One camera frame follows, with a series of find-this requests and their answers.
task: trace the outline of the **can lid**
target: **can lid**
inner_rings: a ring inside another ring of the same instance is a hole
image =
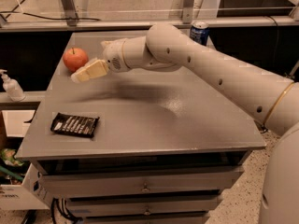
[[[196,28],[200,28],[200,29],[205,29],[208,27],[208,24],[204,21],[194,21],[192,23],[192,26],[194,26]]]

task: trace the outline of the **lotion bottle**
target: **lotion bottle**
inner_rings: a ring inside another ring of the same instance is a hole
[[[0,69],[1,78],[3,79],[3,89],[7,92],[8,97],[13,101],[21,101],[25,98],[25,93],[22,90],[17,80],[10,78],[5,74],[6,70]]]

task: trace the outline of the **apple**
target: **apple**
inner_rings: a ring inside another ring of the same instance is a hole
[[[87,53],[84,49],[71,48],[63,55],[65,66],[71,71],[75,72],[80,67],[84,66],[89,61]]]

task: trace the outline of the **pump bottle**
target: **pump bottle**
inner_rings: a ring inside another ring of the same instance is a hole
[[[0,69],[1,78],[3,79],[3,89],[7,92],[8,97],[13,101],[21,101],[25,98],[25,93],[22,90],[17,80],[10,78],[5,74],[6,70]]]

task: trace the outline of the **blue can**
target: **blue can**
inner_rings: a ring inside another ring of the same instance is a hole
[[[192,27],[190,29],[190,39],[203,46],[206,46],[208,33],[209,29],[207,23],[203,21],[195,21],[192,23]]]

